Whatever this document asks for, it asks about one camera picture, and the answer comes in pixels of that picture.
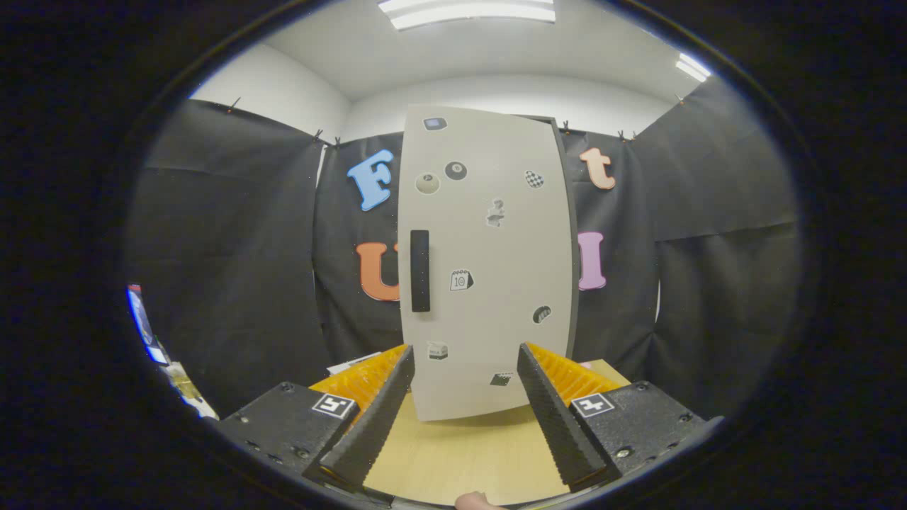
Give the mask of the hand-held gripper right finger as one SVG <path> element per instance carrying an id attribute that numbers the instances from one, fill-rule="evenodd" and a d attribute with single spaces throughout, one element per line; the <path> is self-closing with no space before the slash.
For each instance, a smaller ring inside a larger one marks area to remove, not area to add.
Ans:
<path id="1" fill-rule="evenodd" d="M 645 380 L 621 385 L 541 346 L 519 346 L 517 372 L 571 492 L 648 472 L 723 422 L 703 419 Z"/>

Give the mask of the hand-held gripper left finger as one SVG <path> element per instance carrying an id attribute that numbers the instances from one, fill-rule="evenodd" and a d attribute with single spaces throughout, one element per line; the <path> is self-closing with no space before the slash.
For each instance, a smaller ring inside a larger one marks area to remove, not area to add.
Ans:
<path id="1" fill-rule="evenodd" d="M 281 382 L 213 427 L 283 477 L 360 492 L 415 374 L 399 345 L 314 385 Z"/>

